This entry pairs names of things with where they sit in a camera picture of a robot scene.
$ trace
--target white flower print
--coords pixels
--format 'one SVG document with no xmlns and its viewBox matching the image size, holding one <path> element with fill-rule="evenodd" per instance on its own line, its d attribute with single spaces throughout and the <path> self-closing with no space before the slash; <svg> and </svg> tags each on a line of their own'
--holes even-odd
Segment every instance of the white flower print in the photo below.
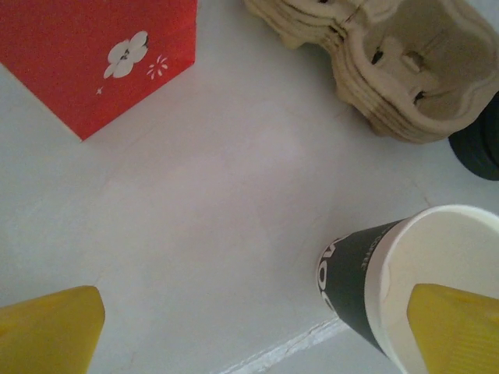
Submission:
<svg viewBox="0 0 499 374">
<path fill-rule="evenodd" d="M 147 76 L 150 75 L 151 79 L 154 79 L 154 75 L 158 74 L 159 76 L 163 76 L 162 69 L 166 70 L 168 69 L 168 65 L 165 64 L 165 61 L 167 60 L 166 57 L 163 57 L 163 55 L 159 55 L 156 58 L 156 63 L 149 65 L 149 71 L 147 72 Z"/>
<path fill-rule="evenodd" d="M 139 62 L 147 53 L 147 32 L 140 31 L 131 40 L 117 43 L 108 55 L 109 66 L 104 72 L 104 78 L 111 75 L 122 78 L 132 71 L 133 64 Z"/>
</svg>

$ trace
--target yellow plastic piece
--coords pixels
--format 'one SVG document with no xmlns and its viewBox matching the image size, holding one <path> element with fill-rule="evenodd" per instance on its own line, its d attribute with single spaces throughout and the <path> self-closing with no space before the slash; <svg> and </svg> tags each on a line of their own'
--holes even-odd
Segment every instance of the yellow plastic piece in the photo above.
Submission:
<svg viewBox="0 0 499 374">
<path fill-rule="evenodd" d="M 84 374 L 103 325 L 91 286 L 0 308 L 0 373 Z"/>
<path fill-rule="evenodd" d="M 417 284 L 407 316 L 430 374 L 499 373 L 499 300 Z"/>
</svg>

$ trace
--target white countertop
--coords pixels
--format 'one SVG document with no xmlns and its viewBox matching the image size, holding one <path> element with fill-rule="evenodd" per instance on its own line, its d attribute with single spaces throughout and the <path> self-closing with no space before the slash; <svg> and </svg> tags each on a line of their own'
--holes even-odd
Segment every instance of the white countertop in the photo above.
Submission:
<svg viewBox="0 0 499 374">
<path fill-rule="evenodd" d="M 499 213 L 446 141 L 376 137 L 319 48 L 286 50 L 240 1 L 202 2 L 199 30 L 194 67 L 84 143 L 0 74 L 0 305 L 95 284 L 90 374 L 249 372 L 338 327 L 314 276 L 339 235 Z"/>
</svg>

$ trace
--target red paper bag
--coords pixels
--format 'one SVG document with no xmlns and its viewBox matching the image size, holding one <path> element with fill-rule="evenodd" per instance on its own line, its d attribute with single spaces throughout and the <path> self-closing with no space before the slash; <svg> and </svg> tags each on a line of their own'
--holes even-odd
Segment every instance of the red paper bag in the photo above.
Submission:
<svg viewBox="0 0 499 374">
<path fill-rule="evenodd" d="M 196 0 L 0 0 L 0 61 L 81 139 L 194 63 Z"/>
</svg>

